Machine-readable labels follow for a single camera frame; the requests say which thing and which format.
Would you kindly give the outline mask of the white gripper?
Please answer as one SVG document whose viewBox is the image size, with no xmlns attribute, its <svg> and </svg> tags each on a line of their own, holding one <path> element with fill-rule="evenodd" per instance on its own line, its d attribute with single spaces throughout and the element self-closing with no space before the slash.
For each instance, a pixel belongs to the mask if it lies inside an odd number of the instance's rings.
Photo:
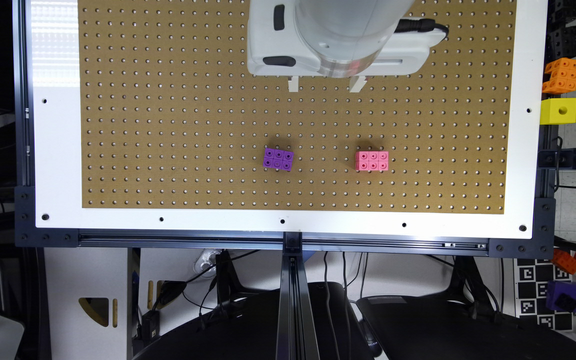
<svg viewBox="0 0 576 360">
<path fill-rule="evenodd" d="M 408 75 L 445 39 L 445 26 L 408 18 L 412 0 L 253 0 L 247 68 L 253 75 L 351 77 L 359 93 L 365 76 Z"/>
</svg>

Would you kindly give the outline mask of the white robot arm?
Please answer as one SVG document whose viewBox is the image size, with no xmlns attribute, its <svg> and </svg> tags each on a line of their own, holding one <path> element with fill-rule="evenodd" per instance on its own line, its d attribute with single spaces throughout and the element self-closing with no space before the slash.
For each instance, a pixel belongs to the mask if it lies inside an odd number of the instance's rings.
<svg viewBox="0 0 576 360">
<path fill-rule="evenodd" d="M 412 0 L 253 0 L 247 69 L 287 76 L 296 92 L 305 76 L 348 78 L 359 92 L 374 76 L 409 75 L 449 34 L 429 18 L 408 18 Z"/>
</svg>

